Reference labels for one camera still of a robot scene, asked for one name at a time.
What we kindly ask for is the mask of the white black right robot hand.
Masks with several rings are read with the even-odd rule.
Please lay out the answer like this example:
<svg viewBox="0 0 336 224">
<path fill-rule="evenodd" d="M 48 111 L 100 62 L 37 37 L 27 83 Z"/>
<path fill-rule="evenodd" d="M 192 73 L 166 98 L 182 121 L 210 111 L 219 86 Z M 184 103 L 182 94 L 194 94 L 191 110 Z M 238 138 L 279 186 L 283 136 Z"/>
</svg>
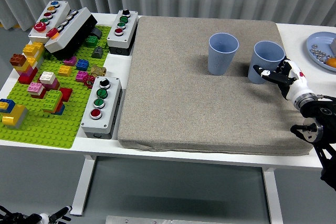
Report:
<svg viewBox="0 0 336 224">
<path fill-rule="evenodd" d="M 301 69 L 287 57 L 274 71 L 259 65 L 253 65 L 253 69 L 264 80 L 277 84 L 282 96 L 294 105 L 299 105 L 301 99 L 313 94 L 308 88 L 307 79 Z"/>
</svg>

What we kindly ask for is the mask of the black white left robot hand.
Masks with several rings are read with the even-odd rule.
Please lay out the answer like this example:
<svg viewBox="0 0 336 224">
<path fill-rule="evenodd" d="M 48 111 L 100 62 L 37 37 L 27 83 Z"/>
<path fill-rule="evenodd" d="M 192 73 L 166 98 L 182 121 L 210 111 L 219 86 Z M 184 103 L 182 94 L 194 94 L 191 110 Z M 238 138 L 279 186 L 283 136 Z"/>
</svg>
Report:
<svg viewBox="0 0 336 224">
<path fill-rule="evenodd" d="M 72 210 L 71 206 L 65 206 L 54 214 L 31 214 L 25 215 L 20 212 L 10 212 L 1 206 L 1 223 L 65 223 L 71 221 L 66 214 Z"/>
</svg>

